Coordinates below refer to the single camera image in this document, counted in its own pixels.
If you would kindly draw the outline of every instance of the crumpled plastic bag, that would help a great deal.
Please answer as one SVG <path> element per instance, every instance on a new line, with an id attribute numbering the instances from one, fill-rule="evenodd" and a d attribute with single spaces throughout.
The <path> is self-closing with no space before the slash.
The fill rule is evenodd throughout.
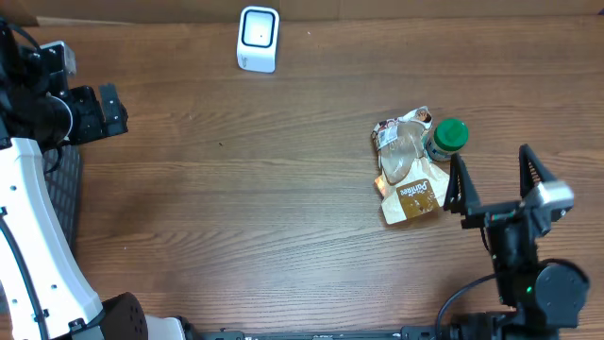
<path id="1" fill-rule="evenodd" d="M 384 197 L 381 208 L 388 224 L 440 209 L 449 175 L 426 157 L 425 140 L 432 127 L 427 107 L 380 122 L 372 137 L 381 175 L 375 184 Z"/>

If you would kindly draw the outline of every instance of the small jar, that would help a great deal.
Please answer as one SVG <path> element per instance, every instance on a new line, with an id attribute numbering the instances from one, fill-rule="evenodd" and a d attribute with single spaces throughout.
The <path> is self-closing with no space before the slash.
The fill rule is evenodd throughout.
<path id="1" fill-rule="evenodd" d="M 426 141 L 426 151 L 437 162 L 448 162 L 468 141 L 468 127 L 459 119 L 449 118 L 439 124 Z"/>

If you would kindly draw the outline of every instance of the green lid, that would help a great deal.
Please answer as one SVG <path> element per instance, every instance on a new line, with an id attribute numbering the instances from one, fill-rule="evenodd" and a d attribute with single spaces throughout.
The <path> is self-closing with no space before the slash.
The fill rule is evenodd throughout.
<path id="1" fill-rule="evenodd" d="M 434 131 L 434 142 L 444 151 L 457 151 L 467 141 L 468 127 L 459 119 L 445 119 Z"/>

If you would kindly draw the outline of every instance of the small white speaker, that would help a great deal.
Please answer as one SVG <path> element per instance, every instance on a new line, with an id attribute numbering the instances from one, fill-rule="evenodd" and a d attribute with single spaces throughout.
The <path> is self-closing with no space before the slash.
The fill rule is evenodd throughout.
<path id="1" fill-rule="evenodd" d="M 239 22 L 237 63 L 246 71 L 273 73 L 277 62 L 279 14 L 272 8 L 249 6 Z"/>

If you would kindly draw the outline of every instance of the wood grain surface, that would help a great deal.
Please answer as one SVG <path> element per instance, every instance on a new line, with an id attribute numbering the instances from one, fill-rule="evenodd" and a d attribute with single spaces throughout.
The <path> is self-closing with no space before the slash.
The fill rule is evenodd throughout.
<path id="1" fill-rule="evenodd" d="M 47 27 L 72 85 L 114 82 L 127 135 L 82 147 L 76 258 L 102 298 L 200 330 L 431 324 L 492 272 L 479 232 L 442 213 L 387 226 L 370 132 L 428 105 L 470 128 L 462 155 L 485 203 L 516 199 L 528 143 L 575 209 L 540 240 L 591 276 L 580 329 L 604 337 L 602 17 L 283 23 L 277 72 L 240 70 L 237 25 Z M 452 310 L 503 310 L 493 283 Z M 9 337 L 9 322 L 0 323 Z"/>

